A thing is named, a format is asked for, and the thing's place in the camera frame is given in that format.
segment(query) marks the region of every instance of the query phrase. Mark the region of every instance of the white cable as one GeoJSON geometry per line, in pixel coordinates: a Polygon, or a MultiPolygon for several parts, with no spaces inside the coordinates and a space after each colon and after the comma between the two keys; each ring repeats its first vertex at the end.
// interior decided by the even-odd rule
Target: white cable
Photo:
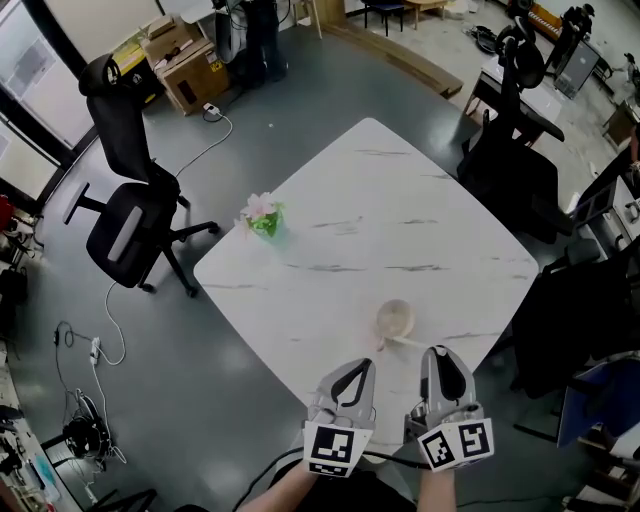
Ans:
{"type": "Polygon", "coordinates": [[[115,363],[113,361],[111,361],[108,357],[107,354],[104,353],[104,351],[101,348],[98,348],[98,350],[100,351],[100,353],[102,354],[102,356],[104,357],[104,360],[107,362],[107,364],[111,365],[111,366],[118,366],[122,361],[124,361],[125,356],[127,355],[127,346],[124,342],[124,334],[122,333],[122,328],[120,327],[120,325],[118,324],[118,322],[116,322],[113,317],[111,316],[111,312],[109,311],[109,294],[111,293],[111,290],[113,290],[113,287],[116,285],[116,282],[114,281],[113,283],[111,283],[111,286],[109,286],[109,289],[107,290],[107,294],[104,297],[104,309],[107,311],[107,315],[109,316],[109,320],[111,320],[111,322],[113,323],[113,325],[116,326],[116,328],[118,329],[118,333],[120,334],[120,340],[122,341],[122,357],[120,359],[118,359],[115,363]]]}
{"type": "Polygon", "coordinates": [[[225,140],[227,140],[227,137],[229,137],[229,135],[231,135],[231,132],[233,131],[233,123],[231,122],[231,120],[227,117],[224,116],[222,114],[219,114],[220,117],[224,118],[227,120],[227,122],[229,123],[229,131],[227,132],[227,134],[222,137],[218,142],[214,142],[213,144],[211,144],[211,146],[209,146],[207,149],[205,149],[204,151],[200,152],[195,158],[192,158],[191,161],[189,163],[187,163],[186,165],[183,165],[180,170],[176,173],[176,178],[178,176],[180,176],[180,173],[182,171],[184,171],[187,167],[189,167],[193,162],[195,162],[198,158],[200,158],[202,155],[204,155],[207,151],[209,151],[212,148],[215,148],[218,144],[222,144],[225,140]]]}
{"type": "Polygon", "coordinates": [[[91,368],[93,369],[93,376],[96,378],[96,384],[98,385],[98,390],[102,395],[102,411],[104,413],[104,426],[107,429],[107,435],[109,436],[109,448],[107,449],[107,455],[111,457],[118,457],[123,464],[127,463],[127,459],[122,453],[122,450],[117,446],[114,446],[112,438],[111,438],[111,430],[109,430],[109,416],[107,415],[107,397],[102,391],[102,386],[100,385],[100,379],[98,378],[98,372],[96,372],[96,365],[92,364],[91,368]]]}

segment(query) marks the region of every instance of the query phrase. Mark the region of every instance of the gray floor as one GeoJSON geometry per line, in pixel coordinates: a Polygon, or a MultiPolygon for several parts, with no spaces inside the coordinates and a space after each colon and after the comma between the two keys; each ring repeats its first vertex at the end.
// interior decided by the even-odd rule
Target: gray floor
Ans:
{"type": "MultiPolygon", "coordinates": [[[[175,227],[211,219],[230,227],[251,192],[277,187],[364,117],[375,117],[446,171],[455,170],[460,142],[477,127],[454,105],[329,35],[319,41],[312,31],[290,29],[281,34],[281,44],[289,76],[234,103],[229,110],[233,134],[180,176],[192,209],[188,215],[178,210],[175,227]]],[[[227,129],[224,122],[207,125],[197,115],[182,118],[166,101],[145,115],[152,156],[174,172],[227,129]]],[[[95,214],[78,211],[70,226],[61,222],[70,195],[85,180],[91,183],[89,195],[99,200],[106,200],[121,183],[108,171],[99,144],[64,180],[45,210],[40,238],[46,252],[29,265],[30,299],[15,330],[21,360],[11,358],[12,373],[27,419],[41,441],[60,433],[64,407],[52,343],[57,323],[65,319],[83,334],[100,336],[112,358],[120,350],[104,312],[110,281],[84,249],[95,214]]],[[[213,243],[211,235],[202,234],[176,245],[189,275],[213,243]]],[[[160,495],[154,510],[185,503],[229,510],[249,480],[287,449],[305,409],[204,293],[186,297],[163,258],[149,282],[157,285],[156,295],[116,287],[110,299],[127,338],[127,358],[116,368],[102,364],[98,372],[109,400],[110,426],[129,463],[111,462],[106,473],[97,475],[94,492],[117,488],[125,495],[153,487],[160,495]]],[[[77,340],[70,349],[61,347],[60,365],[70,388],[80,387],[97,400],[88,353],[87,343],[77,340]]],[[[508,391],[513,371],[508,353],[497,362],[486,361],[478,371],[481,398],[496,424],[497,455],[460,472],[461,503],[574,492],[589,467],[578,447],[557,450],[511,429],[511,422],[532,405],[508,391]]],[[[545,404],[533,405],[542,410],[545,404]]],[[[404,451],[417,456],[412,448],[404,451]]],[[[61,456],[53,451],[53,459],[61,456]]],[[[91,479],[89,467],[83,468],[84,477],[91,479]]],[[[65,464],[60,473],[87,506],[83,484],[72,469],[65,464]]],[[[407,474],[413,484],[415,477],[407,474]]],[[[542,500],[503,508],[559,507],[542,500]]]]}

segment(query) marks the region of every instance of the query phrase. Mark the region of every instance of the wooden platform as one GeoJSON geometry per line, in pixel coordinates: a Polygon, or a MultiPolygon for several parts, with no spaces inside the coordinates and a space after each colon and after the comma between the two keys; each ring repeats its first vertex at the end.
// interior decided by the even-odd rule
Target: wooden platform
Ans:
{"type": "Polygon", "coordinates": [[[321,25],[323,30],[355,44],[372,55],[405,71],[445,98],[450,98],[462,89],[462,80],[386,37],[379,36],[350,23],[321,22],[321,25]]]}

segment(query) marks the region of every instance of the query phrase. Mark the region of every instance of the black door frame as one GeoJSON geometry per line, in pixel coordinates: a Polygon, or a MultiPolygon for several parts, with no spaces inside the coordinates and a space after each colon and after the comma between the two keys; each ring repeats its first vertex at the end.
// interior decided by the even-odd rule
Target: black door frame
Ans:
{"type": "MultiPolygon", "coordinates": [[[[22,0],[22,4],[42,32],[47,42],[66,64],[76,78],[80,77],[87,63],[80,52],[67,37],[62,27],[49,10],[44,0],[22,0]]],[[[55,135],[47,130],[28,110],[0,87],[0,112],[6,117],[6,124],[12,131],[31,146],[37,153],[58,166],[49,183],[40,196],[29,197],[7,181],[0,178],[0,194],[4,194],[20,209],[29,214],[40,213],[49,196],[56,189],[65,174],[76,160],[97,138],[98,133],[93,126],[78,144],[70,149],[55,135]]]]}

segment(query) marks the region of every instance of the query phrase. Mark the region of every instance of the chair armrest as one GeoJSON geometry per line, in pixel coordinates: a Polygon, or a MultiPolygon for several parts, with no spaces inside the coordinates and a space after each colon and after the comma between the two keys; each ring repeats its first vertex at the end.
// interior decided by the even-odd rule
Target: chair armrest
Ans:
{"type": "Polygon", "coordinates": [[[560,142],[564,142],[564,132],[551,121],[545,119],[541,115],[536,114],[535,112],[528,112],[526,116],[531,122],[540,126],[543,131],[558,139],[560,142]]]}
{"type": "Polygon", "coordinates": [[[76,190],[71,197],[71,201],[69,201],[69,205],[62,216],[62,222],[64,222],[65,225],[68,225],[71,221],[71,217],[73,217],[73,214],[76,213],[76,209],[80,206],[80,203],[82,203],[82,199],[84,199],[84,195],[87,193],[87,190],[89,190],[89,182],[85,181],[84,183],[80,183],[78,190],[76,190]]]}
{"type": "Polygon", "coordinates": [[[531,200],[531,209],[555,228],[558,233],[565,236],[570,236],[573,233],[573,221],[561,212],[557,205],[553,205],[546,199],[534,195],[531,200]]]}
{"type": "Polygon", "coordinates": [[[124,224],[120,228],[120,233],[118,233],[115,242],[113,242],[111,246],[111,250],[107,256],[109,261],[118,262],[120,260],[129,243],[133,240],[136,229],[142,222],[143,213],[142,208],[139,206],[133,207],[127,220],[124,221],[124,224]]]}

